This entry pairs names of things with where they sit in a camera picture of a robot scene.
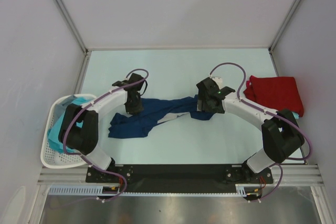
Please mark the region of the navy blue t shirt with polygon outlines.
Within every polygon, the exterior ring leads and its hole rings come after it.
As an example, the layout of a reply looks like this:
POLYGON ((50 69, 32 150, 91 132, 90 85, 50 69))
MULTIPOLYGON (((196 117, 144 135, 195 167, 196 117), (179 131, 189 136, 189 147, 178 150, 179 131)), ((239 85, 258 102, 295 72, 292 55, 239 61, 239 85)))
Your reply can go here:
POLYGON ((110 122, 109 138, 144 138, 156 126, 189 115, 199 121, 208 121, 212 113, 197 110, 198 96, 175 100, 142 99, 144 110, 139 114, 126 116, 116 113, 110 122))

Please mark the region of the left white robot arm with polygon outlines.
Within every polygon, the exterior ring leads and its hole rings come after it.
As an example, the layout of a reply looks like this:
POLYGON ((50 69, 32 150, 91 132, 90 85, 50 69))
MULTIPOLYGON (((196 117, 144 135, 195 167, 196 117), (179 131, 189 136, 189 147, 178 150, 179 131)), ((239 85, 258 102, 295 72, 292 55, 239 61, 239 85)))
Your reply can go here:
POLYGON ((116 169, 113 158, 100 147, 100 120, 122 105, 128 115, 142 112, 141 89, 148 85, 146 78, 132 71, 105 94, 81 105, 72 103, 65 110, 58 135, 64 153, 69 155, 67 149, 73 150, 72 155, 97 167, 98 176, 105 182, 115 178, 116 169))

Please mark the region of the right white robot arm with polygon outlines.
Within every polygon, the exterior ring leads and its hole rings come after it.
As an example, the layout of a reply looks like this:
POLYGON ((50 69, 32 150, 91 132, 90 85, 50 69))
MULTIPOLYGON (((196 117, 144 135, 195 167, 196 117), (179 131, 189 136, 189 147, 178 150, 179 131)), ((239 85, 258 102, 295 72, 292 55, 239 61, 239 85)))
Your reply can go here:
POLYGON ((221 78, 207 77, 198 88, 197 110, 201 112, 230 113, 252 124, 261 131, 263 147, 245 160, 243 179, 254 183, 261 172, 273 164, 281 164, 304 144, 296 119, 287 109, 276 111, 261 108, 239 96, 230 87, 221 87, 221 78))

